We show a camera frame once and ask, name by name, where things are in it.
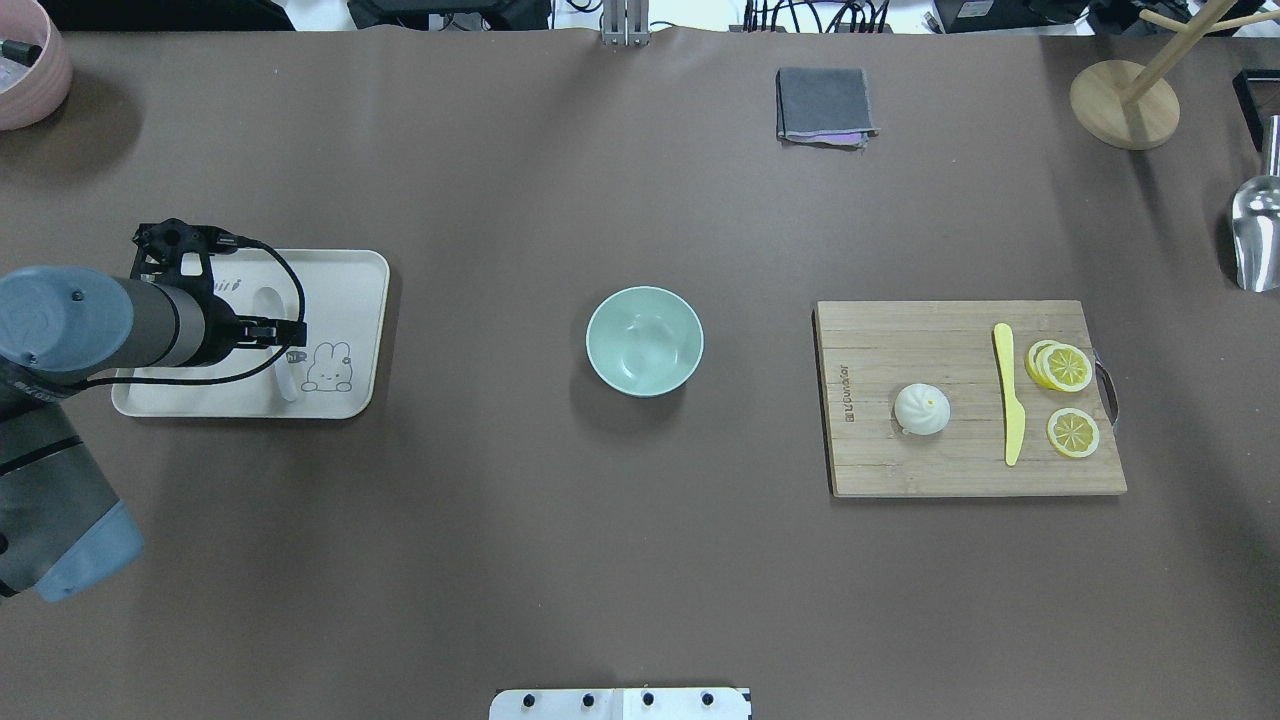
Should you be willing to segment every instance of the rabbit cartoon print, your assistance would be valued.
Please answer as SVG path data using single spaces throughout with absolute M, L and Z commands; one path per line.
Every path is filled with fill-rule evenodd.
M 321 342 L 311 352 L 302 392 L 351 392 L 351 346 Z

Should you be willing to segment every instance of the bowl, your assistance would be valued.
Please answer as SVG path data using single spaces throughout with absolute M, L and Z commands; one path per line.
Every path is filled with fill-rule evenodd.
M 586 324 L 586 356 L 600 379 L 635 397 L 682 386 L 703 359 L 703 324 L 678 295 L 660 287 L 614 292 Z
M 36 63 L 0 91 L 0 131 L 6 131 L 42 120 L 63 104 L 72 86 L 72 61 L 63 36 L 36 0 L 0 0 L 0 37 L 44 47 Z

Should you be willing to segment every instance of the folded towel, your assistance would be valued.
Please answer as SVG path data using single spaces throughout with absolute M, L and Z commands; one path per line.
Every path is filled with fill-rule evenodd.
M 782 68 L 778 140 L 864 147 L 879 133 L 860 68 Z

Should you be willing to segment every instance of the cutting board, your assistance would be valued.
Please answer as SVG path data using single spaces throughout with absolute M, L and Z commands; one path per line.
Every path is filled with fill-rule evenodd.
M 1005 465 L 1005 419 L 991 329 L 1014 329 L 1015 392 L 1027 409 L 1021 457 Z M 819 302 L 814 313 L 823 421 L 836 497 L 998 497 L 1119 495 L 1124 470 L 1098 383 L 1075 393 L 1046 389 L 1027 374 L 1038 340 L 1074 345 L 1093 357 L 1074 300 Z M 951 423 L 906 436 L 893 400 L 911 383 L 937 386 Z M 1048 416 L 1079 407 L 1102 437 L 1089 457 L 1060 455 Z

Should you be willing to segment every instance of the round wooden base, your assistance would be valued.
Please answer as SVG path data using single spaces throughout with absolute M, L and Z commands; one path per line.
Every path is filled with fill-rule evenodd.
M 1133 102 L 1120 101 L 1124 88 L 1143 69 L 1128 60 L 1106 60 L 1085 68 L 1071 82 L 1071 110 L 1094 137 L 1125 150 L 1151 150 L 1178 129 L 1178 95 L 1160 79 Z

